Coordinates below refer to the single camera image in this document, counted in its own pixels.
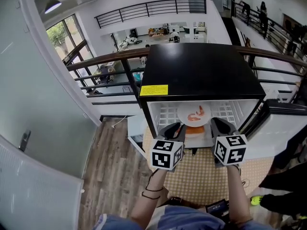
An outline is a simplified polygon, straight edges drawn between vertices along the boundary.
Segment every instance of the door handle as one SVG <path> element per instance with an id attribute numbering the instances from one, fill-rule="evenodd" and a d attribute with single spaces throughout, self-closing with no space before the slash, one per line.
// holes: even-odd
<path id="1" fill-rule="evenodd" d="M 20 151 L 23 151 L 23 152 L 25 151 L 30 136 L 31 136 L 31 131 L 28 129 L 24 132 L 24 134 L 21 138 L 20 145 L 19 145 L 19 148 L 18 148 Z"/>

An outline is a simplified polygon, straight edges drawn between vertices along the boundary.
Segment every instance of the fridge shelf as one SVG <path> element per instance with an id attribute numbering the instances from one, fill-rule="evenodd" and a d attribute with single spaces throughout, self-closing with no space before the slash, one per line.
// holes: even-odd
<path id="1" fill-rule="evenodd" d="M 166 127 L 167 125 L 175 122 L 181 122 L 177 115 L 177 108 L 180 103 L 176 102 L 165 102 L 161 104 L 161 112 L 159 119 L 159 128 Z M 229 101 L 212 101 L 209 102 L 212 117 L 222 118 L 236 127 L 236 121 L 234 117 L 234 111 Z"/>

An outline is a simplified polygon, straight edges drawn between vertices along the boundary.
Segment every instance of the white door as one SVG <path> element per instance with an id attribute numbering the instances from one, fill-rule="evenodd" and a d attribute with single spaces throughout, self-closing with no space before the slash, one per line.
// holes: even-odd
<path id="1" fill-rule="evenodd" d="M 7 230 L 76 230 L 83 180 L 51 169 L 0 136 L 0 224 Z"/>
<path id="2" fill-rule="evenodd" d="M 0 0 L 0 135 L 18 147 L 31 130 L 27 155 L 81 178 L 96 125 L 50 70 L 21 4 Z"/>

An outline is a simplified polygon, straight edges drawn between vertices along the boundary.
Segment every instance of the wooden floor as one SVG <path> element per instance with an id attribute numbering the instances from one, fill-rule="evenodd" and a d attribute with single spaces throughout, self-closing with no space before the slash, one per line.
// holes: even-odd
<path id="1" fill-rule="evenodd" d="M 151 171 L 127 139 L 127 119 L 105 118 L 99 127 L 84 172 L 79 229 L 90 230 L 102 213 L 126 218 Z"/>

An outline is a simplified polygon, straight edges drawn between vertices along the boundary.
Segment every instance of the bracelet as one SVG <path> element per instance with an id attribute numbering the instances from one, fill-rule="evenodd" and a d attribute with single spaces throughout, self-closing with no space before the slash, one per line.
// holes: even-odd
<path id="1" fill-rule="evenodd" d="M 143 193 L 144 193 L 144 192 L 142 192 L 142 196 L 143 196 L 143 197 L 146 197 L 146 198 L 149 198 L 149 199 L 152 199 L 152 200 L 156 200 L 156 199 L 159 199 L 159 198 L 161 197 L 161 196 L 158 196 L 158 197 L 156 197 L 156 198 L 152 198 L 152 197 L 145 196 Z"/>
<path id="2" fill-rule="evenodd" d="M 162 187 L 160 190 L 150 190 L 150 189 L 147 189 L 148 185 L 149 185 L 149 183 L 147 184 L 145 190 L 149 191 L 149 192 L 160 192 L 160 191 L 162 191 L 164 189 L 164 187 Z"/>
<path id="3" fill-rule="evenodd" d="M 231 166 L 235 166 L 239 170 L 239 174 L 241 175 L 241 168 L 239 164 L 232 164 Z"/>
<path id="4" fill-rule="evenodd" d="M 158 171 L 159 169 L 156 169 L 152 174 L 151 176 L 149 177 L 149 180 L 148 180 L 148 183 L 147 183 L 147 186 L 145 188 L 146 191 L 149 191 L 149 192 L 160 192 L 164 189 L 164 187 L 162 187 L 160 190 L 150 190 L 150 189 L 147 189 L 148 185 L 149 185 L 149 182 L 151 180 L 151 178 L 153 177 L 154 174 L 156 174 L 156 172 Z"/>

